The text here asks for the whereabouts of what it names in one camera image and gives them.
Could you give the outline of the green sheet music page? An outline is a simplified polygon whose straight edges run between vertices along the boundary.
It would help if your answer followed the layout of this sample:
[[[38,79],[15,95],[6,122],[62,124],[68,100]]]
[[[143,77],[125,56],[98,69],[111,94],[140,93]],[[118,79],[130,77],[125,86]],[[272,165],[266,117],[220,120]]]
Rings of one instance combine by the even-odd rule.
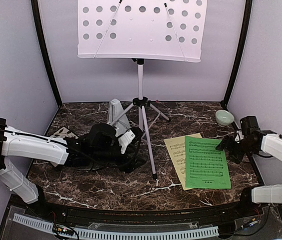
[[[185,137],[185,185],[190,189],[231,189],[224,150],[220,139]]]

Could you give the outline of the white perforated music stand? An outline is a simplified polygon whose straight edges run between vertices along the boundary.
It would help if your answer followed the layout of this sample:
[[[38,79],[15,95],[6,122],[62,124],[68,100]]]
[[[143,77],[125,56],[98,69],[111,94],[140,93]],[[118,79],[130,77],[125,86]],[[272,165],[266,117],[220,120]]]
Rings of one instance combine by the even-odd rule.
[[[199,63],[207,13],[205,0],[80,0],[78,57],[132,59],[138,67],[138,97],[131,103],[139,127],[149,126],[144,96],[145,60]]]

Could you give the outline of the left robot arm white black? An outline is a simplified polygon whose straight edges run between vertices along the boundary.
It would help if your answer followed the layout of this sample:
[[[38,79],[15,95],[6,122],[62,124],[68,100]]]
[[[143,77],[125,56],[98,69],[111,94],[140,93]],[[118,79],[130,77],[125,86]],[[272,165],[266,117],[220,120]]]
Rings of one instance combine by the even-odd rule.
[[[122,134],[108,124],[92,126],[79,138],[47,137],[17,130],[0,118],[0,181],[17,194],[41,218],[51,214],[43,190],[31,183],[9,160],[9,156],[48,161],[72,168],[116,168],[129,173],[137,165],[142,131],[132,127]]]

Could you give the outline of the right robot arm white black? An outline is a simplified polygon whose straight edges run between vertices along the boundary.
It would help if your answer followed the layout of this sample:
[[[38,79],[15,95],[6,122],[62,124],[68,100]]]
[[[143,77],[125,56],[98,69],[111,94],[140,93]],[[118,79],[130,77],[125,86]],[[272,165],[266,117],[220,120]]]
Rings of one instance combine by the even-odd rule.
[[[239,164],[243,157],[254,155],[261,176],[265,177],[262,186],[244,189],[242,201],[236,205],[236,213],[246,217],[255,209],[255,204],[282,205],[282,135],[259,128],[244,131],[244,136],[235,140],[224,137],[216,150],[229,152],[230,160]]]

